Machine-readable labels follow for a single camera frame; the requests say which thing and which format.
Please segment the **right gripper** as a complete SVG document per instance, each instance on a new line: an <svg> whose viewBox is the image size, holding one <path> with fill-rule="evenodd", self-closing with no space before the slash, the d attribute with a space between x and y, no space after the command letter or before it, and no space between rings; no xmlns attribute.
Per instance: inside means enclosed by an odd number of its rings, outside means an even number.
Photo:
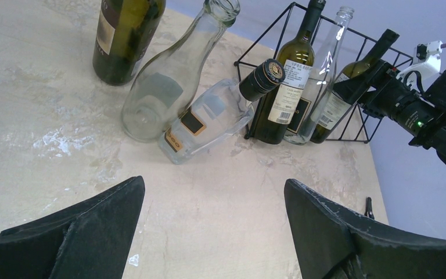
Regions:
<svg viewBox="0 0 446 279"><path fill-rule="evenodd" d="M432 136L438 129L438 109L422 93L408 85L407 78L389 62L373 66L360 62L347 65L336 79L332 92L349 105L357 102L372 118L389 118L413 136Z"/></svg>

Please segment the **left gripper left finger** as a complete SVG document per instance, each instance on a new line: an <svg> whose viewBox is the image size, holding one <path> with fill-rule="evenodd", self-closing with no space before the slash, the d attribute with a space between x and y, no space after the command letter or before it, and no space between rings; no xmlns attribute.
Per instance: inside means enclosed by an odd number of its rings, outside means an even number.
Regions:
<svg viewBox="0 0 446 279"><path fill-rule="evenodd" d="M0 278L121 278L145 196L141 176L0 232Z"/></svg>

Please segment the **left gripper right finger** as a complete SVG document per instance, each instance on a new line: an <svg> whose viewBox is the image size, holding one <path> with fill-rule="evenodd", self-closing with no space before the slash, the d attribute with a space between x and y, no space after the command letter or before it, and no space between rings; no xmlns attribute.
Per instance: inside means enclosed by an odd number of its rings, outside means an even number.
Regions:
<svg viewBox="0 0 446 279"><path fill-rule="evenodd" d="M380 223L295 179L284 197L303 278L446 278L446 239Z"/></svg>

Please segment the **dark green bottle white label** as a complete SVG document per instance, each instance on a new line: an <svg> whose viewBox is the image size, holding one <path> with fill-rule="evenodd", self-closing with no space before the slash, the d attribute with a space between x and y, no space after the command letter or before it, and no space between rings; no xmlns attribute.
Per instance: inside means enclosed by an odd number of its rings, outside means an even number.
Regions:
<svg viewBox="0 0 446 279"><path fill-rule="evenodd" d="M382 58L399 36L398 33L391 29L385 30L378 42L361 60L349 63L340 71L335 83L346 81L367 71ZM328 96L321 118L318 120L310 138L311 142L321 144L327 139L353 107L354 101L351 96L352 94L337 92L333 92Z"/></svg>

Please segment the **clear slender glass bottle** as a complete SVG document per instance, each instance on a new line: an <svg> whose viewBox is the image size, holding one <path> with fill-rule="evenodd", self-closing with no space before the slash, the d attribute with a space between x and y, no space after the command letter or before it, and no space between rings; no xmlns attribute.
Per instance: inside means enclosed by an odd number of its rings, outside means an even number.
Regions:
<svg viewBox="0 0 446 279"><path fill-rule="evenodd" d="M341 6L336 13L333 25L316 52L315 62L302 94L310 105L300 115L302 119L298 120L298 124L292 124L287 129L283 137L285 141L304 145L311 139L331 93L336 77L338 55L354 12L355 10L349 6Z"/></svg>

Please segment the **dark green wine bottle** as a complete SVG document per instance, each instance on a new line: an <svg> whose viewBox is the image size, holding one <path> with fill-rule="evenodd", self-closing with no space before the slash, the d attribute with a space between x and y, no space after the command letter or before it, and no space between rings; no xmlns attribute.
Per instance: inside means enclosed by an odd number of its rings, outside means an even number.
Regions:
<svg viewBox="0 0 446 279"><path fill-rule="evenodd" d="M279 50L276 59L282 64L286 78L261 98L250 127L251 137L272 145L283 140L314 64L310 40L325 5L325 0L309 1L295 38Z"/></svg>

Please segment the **clear bottle black cap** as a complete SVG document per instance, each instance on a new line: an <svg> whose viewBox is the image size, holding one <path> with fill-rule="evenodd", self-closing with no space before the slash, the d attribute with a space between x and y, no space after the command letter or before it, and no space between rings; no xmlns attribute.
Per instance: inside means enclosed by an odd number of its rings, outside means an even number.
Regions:
<svg viewBox="0 0 446 279"><path fill-rule="evenodd" d="M223 79L203 92L172 122L158 146L174 164L182 164L240 131L254 116L253 103L286 77L281 63L267 59L242 81Z"/></svg>

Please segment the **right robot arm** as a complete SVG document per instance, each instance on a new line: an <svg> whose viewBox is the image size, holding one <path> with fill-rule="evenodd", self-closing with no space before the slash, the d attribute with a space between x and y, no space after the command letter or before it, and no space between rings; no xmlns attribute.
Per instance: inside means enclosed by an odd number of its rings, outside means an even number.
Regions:
<svg viewBox="0 0 446 279"><path fill-rule="evenodd" d="M332 90L368 116L388 117L413 136L410 146L435 149L446 165L446 69L424 90L420 70L399 71L380 60Z"/></svg>

